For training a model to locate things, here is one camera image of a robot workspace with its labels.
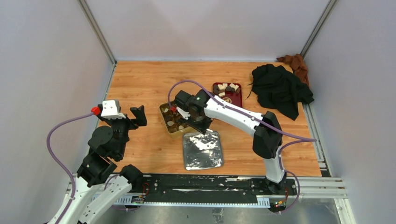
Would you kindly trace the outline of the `gold chocolate tin box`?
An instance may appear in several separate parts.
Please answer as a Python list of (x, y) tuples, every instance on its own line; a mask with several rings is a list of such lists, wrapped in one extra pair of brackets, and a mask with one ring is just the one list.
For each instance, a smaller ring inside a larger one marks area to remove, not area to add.
[(168, 103), (159, 106), (160, 114), (165, 123), (167, 133), (172, 138), (182, 137), (186, 133), (194, 133), (195, 129), (182, 122), (182, 116), (178, 111), (173, 111)]

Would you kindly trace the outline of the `red chocolate tray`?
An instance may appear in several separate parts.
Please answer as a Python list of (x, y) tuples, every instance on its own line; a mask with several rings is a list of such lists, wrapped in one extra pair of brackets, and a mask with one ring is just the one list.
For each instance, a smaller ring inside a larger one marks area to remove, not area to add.
[(212, 92), (228, 103), (243, 107), (241, 85), (238, 83), (214, 83)]

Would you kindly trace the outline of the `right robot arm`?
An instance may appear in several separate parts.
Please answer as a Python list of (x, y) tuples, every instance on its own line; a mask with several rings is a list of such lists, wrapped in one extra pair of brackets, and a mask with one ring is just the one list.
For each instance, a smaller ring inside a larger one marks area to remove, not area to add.
[(274, 113), (251, 112), (204, 90), (200, 90), (196, 95), (180, 91), (175, 97), (175, 105), (184, 123), (200, 133), (206, 133), (212, 121), (217, 119), (251, 136), (253, 152), (264, 161), (267, 190), (273, 195), (284, 191), (286, 172), (281, 167), (278, 154), (283, 135)]

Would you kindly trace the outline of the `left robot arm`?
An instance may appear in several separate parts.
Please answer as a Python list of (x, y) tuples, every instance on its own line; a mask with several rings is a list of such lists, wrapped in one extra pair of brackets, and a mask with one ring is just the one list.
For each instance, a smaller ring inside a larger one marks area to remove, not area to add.
[[(125, 193), (137, 193), (140, 190), (144, 195), (148, 193), (143, 173), (137, 167), (129, 164), (117, 175), (113, 174), (117, 168), (115, 162), (123, 159), (126, 144), (130, 140), (129, 131), (147, 125), (143, 105), (131, 107), (130, 111), (135, 118), (130, 119), (122, 113), (117, 100), (103, 101), (93, 107), (89, 114), (63, 121), (49, 131), (47, 150), (71, 182), (71, 190), (49, 223), (93, 224)], [(96, 116), (106, 125), (93, 131), (88, 140), (89, 152), (74, 176), (53, 152), (51, 137), (61, 126), (91, 116)]]

